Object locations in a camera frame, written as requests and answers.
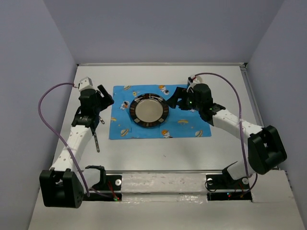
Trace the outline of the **blue space-print cloth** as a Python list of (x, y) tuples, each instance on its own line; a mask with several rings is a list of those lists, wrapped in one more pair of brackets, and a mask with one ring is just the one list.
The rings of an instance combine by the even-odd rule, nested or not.
[(174, 93), (178, 85), (126, 85), (113, 87), (114, 104), (111, 108), (109, 138), (199, 138), (210, 137), (210, 125), (203, 122), (195, 110), (170, 109), (162, 124), (144, 128), (132, 121), (129, 114), (130, 103), (145, 93), (155, 93), (165, 100)]

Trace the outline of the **black rimmed cream plate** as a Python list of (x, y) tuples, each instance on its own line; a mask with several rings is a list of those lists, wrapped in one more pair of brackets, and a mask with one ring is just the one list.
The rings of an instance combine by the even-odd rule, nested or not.
[(162, 96), (145, 93), (131, 102), (129, 115), (136, 125), (143, 128), (153, 128), (166, 121), (169, 115), (169, 106)]

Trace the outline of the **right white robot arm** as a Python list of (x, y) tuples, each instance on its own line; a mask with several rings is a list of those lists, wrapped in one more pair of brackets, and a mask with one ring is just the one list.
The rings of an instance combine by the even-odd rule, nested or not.
[(224, 168), (221, 175), (224, 187), (231, 188), (239, 179), (255, 173), (264, 175), (287, 159), (275, 127), (261, 127), (232, 114), (224, 106), (213, 101), (211, 90), (204, 83), (188, 88), (177, 87), (166, 103), (173, 109), (193, 109), (206, 123), (240, 140), (243, 145), (243, 159)]

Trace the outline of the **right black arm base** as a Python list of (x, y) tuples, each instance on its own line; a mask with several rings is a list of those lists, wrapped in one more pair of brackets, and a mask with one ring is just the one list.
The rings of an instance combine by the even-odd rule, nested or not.
[(233, 180), (226, 169), (218, 174), (207, 174), (204, 186), (208, 201), (252, 201), (249, 179)]

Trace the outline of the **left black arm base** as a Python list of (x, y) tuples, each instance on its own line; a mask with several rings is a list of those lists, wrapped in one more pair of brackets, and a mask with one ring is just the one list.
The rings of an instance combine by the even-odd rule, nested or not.
[(90, 196), (84, 194), (83, 201), (122, 200), (121, 174), (107, 174), (103, 166), (89, 165), (85, 167), (83, 175), (89, 187)]

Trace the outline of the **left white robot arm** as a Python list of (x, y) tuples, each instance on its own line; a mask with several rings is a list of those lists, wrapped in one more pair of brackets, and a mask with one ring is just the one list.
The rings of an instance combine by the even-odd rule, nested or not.
[(106, 171), (103, 166), (89, 165), (82, 170), (79, 162), (88, 142), (95, 136), (100, 123), (100, 112), (114, 103), (103, 85), (94, 89), (90, 83), (79, 83), (80, 106), (71, 124), (68, 139), (39, 114), (43, 123), (58, 136), (64, 144), (60, 155), (50, 169), (39, 176), (40, 189), (46, 207), (79, 208), (84, 196), (90, 191), (106, 185)]

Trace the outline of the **silver knife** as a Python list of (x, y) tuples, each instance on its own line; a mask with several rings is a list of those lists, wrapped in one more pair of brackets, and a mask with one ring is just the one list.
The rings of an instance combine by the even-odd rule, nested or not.
[(99, 153), (100, 147), (99, 147), (99, 143), (98, 143), (97, 134), (95, 132), (94, 132), (94, 142), (95, 142), (96, 151)]

